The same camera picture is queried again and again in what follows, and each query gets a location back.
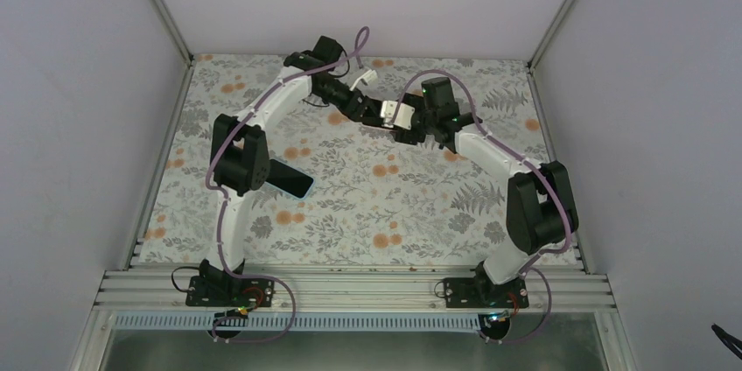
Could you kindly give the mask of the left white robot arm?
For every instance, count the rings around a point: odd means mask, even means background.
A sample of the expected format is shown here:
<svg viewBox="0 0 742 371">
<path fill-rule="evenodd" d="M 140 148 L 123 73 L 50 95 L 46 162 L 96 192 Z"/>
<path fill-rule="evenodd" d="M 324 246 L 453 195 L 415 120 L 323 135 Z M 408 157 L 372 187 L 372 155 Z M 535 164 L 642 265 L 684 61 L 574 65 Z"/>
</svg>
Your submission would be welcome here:
<svg viewBox="0 0 742 371">
<path fill-rule="evenodd" d="M 320 37 L 311 50 L 287 56 L 277 77 L 254 102 L 236 115 L 219 115 L 215 120 L 205 184 L 207 189 L 220 192 L 221 205 L 206 262 L 216 273 L 208 292 L 221 305 L 232 305 L 242 297 L 244 238 L 238 233 L 239 222 L 241 214 L 250 209 L 247 197 L 271 174 L 269 130 L 311 95 L 333 105 L 353 122 L 383 125 L 382 102 L 366 97 L 331 73 L 350 60 L 359 60 L 369 35 L 369 27 L 362 27 L 351 52 L 332 38 Z"/>
</svg>

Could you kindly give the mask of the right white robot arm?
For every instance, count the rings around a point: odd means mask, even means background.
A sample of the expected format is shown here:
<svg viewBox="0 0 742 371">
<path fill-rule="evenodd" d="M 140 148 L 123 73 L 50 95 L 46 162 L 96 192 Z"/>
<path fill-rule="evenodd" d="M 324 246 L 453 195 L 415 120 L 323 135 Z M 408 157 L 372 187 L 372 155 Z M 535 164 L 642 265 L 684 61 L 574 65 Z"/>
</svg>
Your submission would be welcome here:
<svg viewBox="0 0 742 371">
<path fill-rule="evenodd" d="M 494 176 L 507 178 L 507 238 L 475 269 L 473 293 L 485 307 L 506 298 L 507 284 L 524 278 L 545 254 L 562 254 L 572 243 L 578 215 L 566 167 L 538 164 L 502 142 L 479 118 L 472 94 L 455 76 L 426 71 L 422 93 L 385 101 L 380 117 L 396 134 L 431 136 Z"/>
</svg>

